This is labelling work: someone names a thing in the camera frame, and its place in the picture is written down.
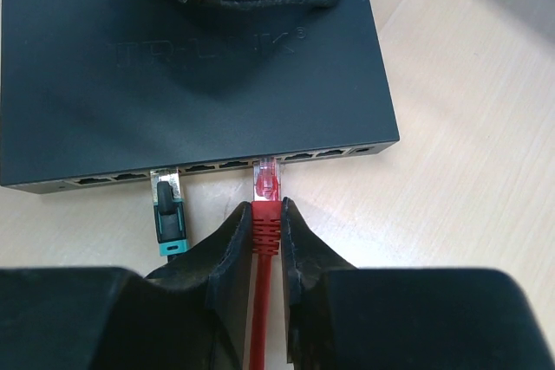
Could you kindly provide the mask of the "small black network switch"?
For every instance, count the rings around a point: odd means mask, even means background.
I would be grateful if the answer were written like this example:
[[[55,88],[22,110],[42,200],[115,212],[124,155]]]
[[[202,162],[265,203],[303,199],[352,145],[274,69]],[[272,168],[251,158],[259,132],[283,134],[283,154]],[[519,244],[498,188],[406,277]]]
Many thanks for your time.
[[[369,0],[2,0],[1,184],[34,193],[379,153],[400,138]]]

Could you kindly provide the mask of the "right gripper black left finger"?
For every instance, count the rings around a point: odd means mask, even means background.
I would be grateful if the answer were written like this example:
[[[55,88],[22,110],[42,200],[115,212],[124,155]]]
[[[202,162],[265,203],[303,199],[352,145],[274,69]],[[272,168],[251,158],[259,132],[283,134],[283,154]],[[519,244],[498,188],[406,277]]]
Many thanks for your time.
[[[1,272],[4,369],[240,369],[252,212],[140,276],[129,269]]]

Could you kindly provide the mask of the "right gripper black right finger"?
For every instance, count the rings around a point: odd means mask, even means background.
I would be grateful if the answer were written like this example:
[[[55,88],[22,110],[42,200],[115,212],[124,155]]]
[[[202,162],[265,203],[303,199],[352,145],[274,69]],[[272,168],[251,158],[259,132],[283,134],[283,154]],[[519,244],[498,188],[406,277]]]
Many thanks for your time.
[[[521,287],[488,268],[359,269],[281,212],[287,356],[297,369],[541,369]]]

